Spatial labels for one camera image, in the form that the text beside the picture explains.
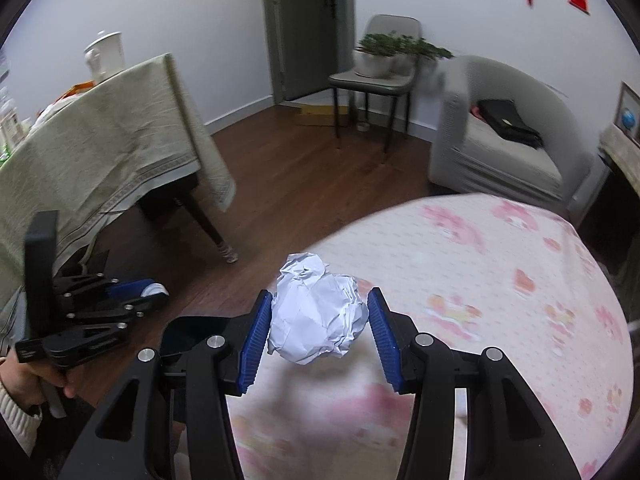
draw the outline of metal screw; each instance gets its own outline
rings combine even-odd
[[[488,348],[486,350],[486,356],[491,359],[491,361],[499,361],[502,359],[502,352],[497,348]]]
[[[209,339],[207,339],[207,346],[210,348],[220,348],[225,344],[225,338],[221,335],[212,335]]]
[[[433,337],[429,334],[418,334],[415,337],[415,342],[420,346],[431,346],[433,344]]]
[[[148,363],[156,356],[156,353],[152,348],[143,348],[140,352],[138,352],[138,359],[140,359],[143,363]]]

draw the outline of human hand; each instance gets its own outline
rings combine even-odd
[[[82,385],[83,377],[84,366],[67,370],[65,373],[46,361],[20,363],[13,348],[9,351],[4,363],[0,365],[0,381],[4,389],[25,412],[31,406],[40,405],[46,400],[40,387],[40,378],[63,388],[65,396],[72,399]]]

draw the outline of chair leg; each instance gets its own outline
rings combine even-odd
[[[406,95],[406,108],[404,110],[404,134],[409,133],[409,114],[411,113],[411,92]]]
[[[393,97],[391,101],[391,113],[389,114],[389,124],[386,127],[386,140],[385,140],[385,156],[389,152],[389,146],[391,145],[391,136],[394,132],[394,119],[396,118],[396,105],[398,104],[398,98]]]
[[[220,255],[226,260],[228,264],[232,264],[238,260],[238,253],[236,253],[235,249],[230,246],[227,242],[225,242],[224,238],[220,235],[218,230],[213,227],[211,220],[207,218],[207,215],[204,214],[204,211],[200,208],[198,203],[195,201],[191,193],[185,192],[180,193],[179,196],[174,197],[175,203],[177,205],[185,208],[188,213],[193,217],[193,219],[198,223],[198,225],[202,228],[204,232],[213,240]]]
[[[335,138],[338,140],[340,148],[340,114],[338,113],[338,89],[334,86],[334,128]]]

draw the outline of dark gray door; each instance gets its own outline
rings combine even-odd
[[[286,100],[328,88],[337,72],[335,0],[277,0],[278,42]]]

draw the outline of sweater cuff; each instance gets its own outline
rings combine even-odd
[[[36,444],[42,413],[31,416],[21,410],[0,381],[0,415],[14,434],[18,444],[30,456]]]

